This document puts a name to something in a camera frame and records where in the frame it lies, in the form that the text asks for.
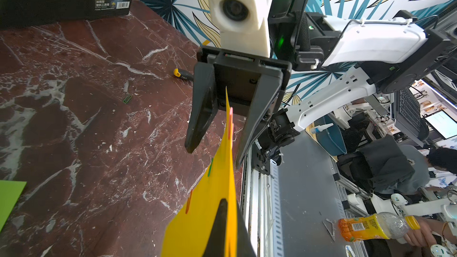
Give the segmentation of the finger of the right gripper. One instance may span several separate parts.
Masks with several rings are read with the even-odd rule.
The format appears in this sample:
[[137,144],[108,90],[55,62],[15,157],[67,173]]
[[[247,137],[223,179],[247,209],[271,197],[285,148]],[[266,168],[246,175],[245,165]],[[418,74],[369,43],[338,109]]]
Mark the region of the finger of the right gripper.
[[282,85],[283,73],[274,71],[273,74],[263,73],[257,82],[245,121],[243,133],[239,141],[236,156],[236,168],[240,169],[243,164],[249,146],[257,135],[257,128],[262,124],[265,113],[271,107],[278,90]]
[[197,62],[194,67],[192,110],[184,147],[193,153],[218,112],[215,69],[212,64]]

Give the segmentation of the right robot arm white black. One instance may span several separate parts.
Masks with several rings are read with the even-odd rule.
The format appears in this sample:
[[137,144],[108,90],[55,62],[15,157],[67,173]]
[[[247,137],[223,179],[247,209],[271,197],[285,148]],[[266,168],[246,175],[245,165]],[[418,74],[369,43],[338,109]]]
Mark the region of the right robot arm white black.
[[[418,25],[407,11],[389,20],[357,15],[344,20],[306,12],[308,0],[208,0],[221,46],[203,46],[194,67],[192,111],[184,146],[193,152],[218,110],[227,121],[246,118],[234,159],[242,165],[260,144],[253,166],[267,173],[280,149],[311,123],[357,99],[408,88],[442,65],[451,44],[442,33]],[[293,71],[338,63],[352,67],[304,101],[282,108]]]

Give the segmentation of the pink paperclip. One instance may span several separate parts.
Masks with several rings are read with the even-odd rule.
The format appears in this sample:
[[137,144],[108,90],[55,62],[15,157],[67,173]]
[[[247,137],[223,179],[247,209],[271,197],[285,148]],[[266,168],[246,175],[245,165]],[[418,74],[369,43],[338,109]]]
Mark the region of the pink paperclip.
[[230,140],[230,142],[232,142],[233,141],[233,108],[232,107],[230,107],[229,112],[228,112],[227,123],[228,123],[228,140]]

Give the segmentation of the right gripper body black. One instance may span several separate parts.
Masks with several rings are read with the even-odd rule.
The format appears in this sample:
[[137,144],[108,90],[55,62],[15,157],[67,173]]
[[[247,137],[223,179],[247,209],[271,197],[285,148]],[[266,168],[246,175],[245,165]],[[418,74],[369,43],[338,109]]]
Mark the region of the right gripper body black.
[[267,90],[273,92],[267,95],[272,99],[270,113],[278,111],[292,74],[292,63],[210,46],[201,47],[197,59],[199,63],[214,66],[217,109],[226,109],[225,92],[228,92],[234,113],[247,116],[256,88],[264,76],[272,79],[267,83]]

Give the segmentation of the yellow paper sheet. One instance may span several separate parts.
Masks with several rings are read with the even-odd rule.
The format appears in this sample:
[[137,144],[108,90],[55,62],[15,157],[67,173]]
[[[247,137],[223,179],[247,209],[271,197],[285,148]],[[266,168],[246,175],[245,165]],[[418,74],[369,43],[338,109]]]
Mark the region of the yellow paper sheet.
[[233,142],[228,140],[228,113],[226,103],[226,128],[213,161],[211,175],[204,173],[193,190],[188,214],[186,204],[169,223],[165,231],[161,256],[202,257],[222,199],[228,203],[224,257],[236,253],[236,187],[233,170]]

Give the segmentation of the green paperclip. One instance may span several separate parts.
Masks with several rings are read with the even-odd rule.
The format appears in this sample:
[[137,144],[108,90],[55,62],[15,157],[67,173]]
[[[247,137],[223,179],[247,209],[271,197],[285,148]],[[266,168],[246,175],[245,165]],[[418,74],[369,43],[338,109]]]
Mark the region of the green paperclip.
[[208,167],[208,171],[207,171],[207,176],[209,177],[211,175],[211,170],[212,170],[212,167],[213,167],[213,161],[214,161],[214,157],[211,158],[211,163]]

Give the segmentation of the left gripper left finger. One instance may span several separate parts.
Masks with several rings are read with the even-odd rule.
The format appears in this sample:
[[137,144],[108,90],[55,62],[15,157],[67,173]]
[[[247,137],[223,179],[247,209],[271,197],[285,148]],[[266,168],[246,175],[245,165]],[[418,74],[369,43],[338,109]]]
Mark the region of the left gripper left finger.
[[203,257],[223,257],[226,242],[228,203],[222,199],[219,203],[213,227]]

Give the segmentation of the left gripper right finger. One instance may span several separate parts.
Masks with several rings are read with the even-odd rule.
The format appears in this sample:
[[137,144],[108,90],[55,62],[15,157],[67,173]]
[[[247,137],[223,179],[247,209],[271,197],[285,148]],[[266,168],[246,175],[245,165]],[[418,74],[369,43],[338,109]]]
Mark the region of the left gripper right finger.
[[256,257],[242,213],[236,207],[236,257]]

